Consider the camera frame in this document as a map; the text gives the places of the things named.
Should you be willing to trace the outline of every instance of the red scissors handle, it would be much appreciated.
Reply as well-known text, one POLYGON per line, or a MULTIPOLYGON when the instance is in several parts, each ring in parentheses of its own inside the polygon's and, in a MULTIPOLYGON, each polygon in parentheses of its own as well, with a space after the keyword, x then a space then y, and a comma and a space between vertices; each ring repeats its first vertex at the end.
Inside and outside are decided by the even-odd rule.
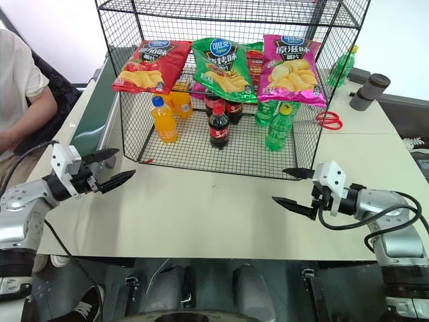
POLYGON ((316 120, 318 125, 325 129, 338 130, 343 127, 339 115, 334 112, 321 112, 316 115, 316 120))

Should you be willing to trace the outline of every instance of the pink chip bag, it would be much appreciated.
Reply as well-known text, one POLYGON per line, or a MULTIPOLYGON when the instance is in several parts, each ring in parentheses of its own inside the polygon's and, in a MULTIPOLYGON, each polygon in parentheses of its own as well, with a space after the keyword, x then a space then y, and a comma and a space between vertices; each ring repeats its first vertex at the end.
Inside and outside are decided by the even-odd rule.
POLYGON ((315 56, 320 47, 294 36, 264 35, 258 101, 296 101, 326 107, 315 56))

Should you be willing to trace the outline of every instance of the white table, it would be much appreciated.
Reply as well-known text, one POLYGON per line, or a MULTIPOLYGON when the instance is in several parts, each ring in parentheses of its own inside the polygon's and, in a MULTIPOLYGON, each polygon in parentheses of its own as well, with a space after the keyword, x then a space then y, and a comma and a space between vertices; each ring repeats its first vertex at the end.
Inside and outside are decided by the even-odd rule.
MULTIPOLYGON (((429 185, 377 102, 366 112, 349 107, 350 91, 341 87, 331 104, 344 127, 324 130, 315 164, 336 160, 347 184, 403 191, 419 200, 429 219, 429 185)), ((80 99, 57 138, 67 144, 85 102, 80 99)), ((118 127, 110 146, 120 146, 118 127)), ((51 148, 31 179, 49 173, 51 148)), ((64 201, 47 215, 74 255, 175 258, 261 258, 288 260, 373 260, 364 246, 366 227, 331 231, 317 221, 291 213, 272 201, 287 197, 311 204, 311 180, 300 182, 136 164, 119 158, 113 173, 136 169, 134 177, 106 195, 87 194, 64 201), (212 205, 224 205, 221 209, 212 205)), ((354 222, 338 215, 334 225, 354 222)), ((429 237, 416 228, 429 249, 429 237)), ((41 254, 63 254, 45 227, 41 254)))

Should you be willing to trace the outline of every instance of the blue bottle cap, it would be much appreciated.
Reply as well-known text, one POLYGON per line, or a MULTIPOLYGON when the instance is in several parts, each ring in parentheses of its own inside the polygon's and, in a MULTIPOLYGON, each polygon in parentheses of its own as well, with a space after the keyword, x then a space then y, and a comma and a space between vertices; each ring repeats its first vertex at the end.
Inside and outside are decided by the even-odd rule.
POLYGON ((161 107, 162 105, 164 105, 164 100, 160 96, 155 96, 152 99, 152 104, 154 104, 155 107, 161 107))

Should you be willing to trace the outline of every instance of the red bottle label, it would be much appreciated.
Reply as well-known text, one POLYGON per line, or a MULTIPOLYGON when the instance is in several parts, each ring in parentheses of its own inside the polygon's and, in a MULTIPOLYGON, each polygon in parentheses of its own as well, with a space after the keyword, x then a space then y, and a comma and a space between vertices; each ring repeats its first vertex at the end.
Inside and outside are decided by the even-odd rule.
POLYGON ((206 97, 204 98, 204 102, 206 103, 206 106, 207 107, 210 107, 211 109, 214 107, 214 105, 216 104, 216 103, 221 103, 221 104, 223 104, 223 99, 216 99, 216 100, 210 100, 210 99, 207 99, 206 97))
POLYGON ((225 110, 228 113, 238 113, 243 110, 243 104, 231 105, 231 104, 225 103, 225 110))
POLYGON ((226 129, 221 129, 221 130, 210 128, 210 136, 212 138, 223 139, 223 138, 227 137, 228 134, 229 134, 229 127, 227 127, 226 129))

